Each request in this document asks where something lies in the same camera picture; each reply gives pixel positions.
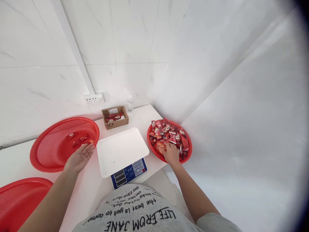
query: forearm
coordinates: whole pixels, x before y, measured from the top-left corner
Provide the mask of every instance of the forearm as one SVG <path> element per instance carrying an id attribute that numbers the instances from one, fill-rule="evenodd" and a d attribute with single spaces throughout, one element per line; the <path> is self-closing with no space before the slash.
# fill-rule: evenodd
<path id="1" fill-rule="evenodd" d="M 171 167 L 178 179 L 184 201 L 195 223 L 207 213 L 212 212 L 220 215 L 216 207 L 180 163 Z"/>
<path id="2" fill-rule="evenodd" d="M 58 232 L 77 176 L 77 172 L 62 172 L 41 203 L 19 229 L 19 232 Z"/>

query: wall socket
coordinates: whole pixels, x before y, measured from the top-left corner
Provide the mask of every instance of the wall socket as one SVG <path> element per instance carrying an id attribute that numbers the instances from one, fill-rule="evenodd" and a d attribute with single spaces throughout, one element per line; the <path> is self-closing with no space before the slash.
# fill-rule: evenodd
<path id="1" fill-rule="evenodd" d="M 102 93 L 96 93 L 94 95 L 87 94 L 87 95 L 84 95 L 84 99 L 88 105 L 95 105 L 95 104 L 104 102 Z"/>

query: red plastic basket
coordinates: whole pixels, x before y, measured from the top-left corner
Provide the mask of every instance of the red plastic basket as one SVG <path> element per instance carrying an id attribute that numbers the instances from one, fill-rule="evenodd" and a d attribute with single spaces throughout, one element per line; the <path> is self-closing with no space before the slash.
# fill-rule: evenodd
<path id="1" fill-rule="evenodd" d="M 181 128 L 181 126 L 178 125 L 177 123 L 175 123 L 175 122 L 173 122 L 173 121 L 169 121 L 169 122 L 170 122 L 173 126 L 176 126 L 176 127 L 178 127 L 178 128 Z M 166 160 L 164 159 L 164 157 L 162 157 L 160 154 L 158 154 L 158 153 L 156 152 L 156 150 L 154 149 L 154 147 L 152 146 L 152 144 L 151 144 L 151 142 L 150 142 L 150 137 L 149 137 L 150 131 L 151 131 L 151 124 L 150 124 L 150 126 L 149 126 L 149 128 L 148 128 L 148 131 L 147 131 L 147 141 L 148 141 L 148 144 L 149 144 L 150 149 L 151 149 L 152 152 L 156 155 L 156 157 L 158 157 L 160 160 L 162 160 L 162 161 L 164 161 L 165 163 L 167 163 Z M 188 143 L 189 143 L 189 150 L 188 150 L 188 157 L 185 157 L 184 160 L 179 159 L 179 161 L 180 161 L 181 164 L 187 162 L 187 161 L 190 159 L 191 155 L 192 155 L 192 143 L 191 143 L 191 139 L 190 139 L 190 137 L 189 137 L 189 135 L 188 135 L 188 133 L 187 133 L 186 131 L 185 131 L 185 133 L 186 133 L 187 140 L 188 140 Z"/>
<path id="2" fill-rule="evenodd" d="M 66 136 L 77 132 L 78 135 L 67 140 Z M 62 120 L 46 129 L 34 142 L 30 151 L 31 164 L 42 172 L 63 171 L 68 158 L 79 146 L 73 148 L 73 142 L 79 137 L 89 134 L 90 138 L 83 143 L 99 140 L 99 127 L 91 119 L 76 117 Z"/>
<path id="3" fill-rule="evenodd" d="M 18 231 L 51 186 L 44 178 L 27 178 L 0 188 L 0 231 Z"/>

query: hand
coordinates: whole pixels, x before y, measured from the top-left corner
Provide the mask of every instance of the hand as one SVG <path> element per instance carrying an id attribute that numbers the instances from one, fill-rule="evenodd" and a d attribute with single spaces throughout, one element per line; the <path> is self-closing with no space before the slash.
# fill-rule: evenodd
<path id="1" fill-rule="evenodd" d="M 170 166 L 175 166 L 180 164 L 179 162 L 179 149 L 174 144 L 164 143 L 166 146 L 166 151 L 163 151 L 165 160 Z"/>
<path id="2" fill-rule="evenodd" d="M 91 143 L 90 145 L 88 144 L 82 144 L 80 148 L 74 152 L 68 161 L 66 162 L 64 166 L 63 171 L 73 171 L 80 173 L 80 171 L 83 170 L 83 168 L 86 166 L 88 163 L 90 157 L 93 154 L 94 150 L 94 145 Z"/>

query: cardboard box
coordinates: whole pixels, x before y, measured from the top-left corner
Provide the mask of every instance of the cardboard box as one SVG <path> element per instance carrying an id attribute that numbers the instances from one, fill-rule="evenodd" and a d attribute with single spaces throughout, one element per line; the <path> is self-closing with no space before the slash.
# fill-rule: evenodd
<path id="1" fill-rule="evenodd" d="M 125 119 L 120 119 L 114 122 L 106 122 L 105 121 L 105 117 L 110 115 L 110 114 L 115 114 L 115 113 L 120 113 L 123 112 L 123 115 L 125 116 Z M 124 106 L 117 106 L 117 107 L 112 107 L 112 108 L 108 108 L 108 109 L 104 109 L 102 110 L 102 114 L 103 114 L 103 119 L 106 123 L 105 127 L 107 130 L 118 127 L 118 126 L 123 126 L 126 124 L 129 124 L 129 116 L 126 113 L 126 109 Z"/>

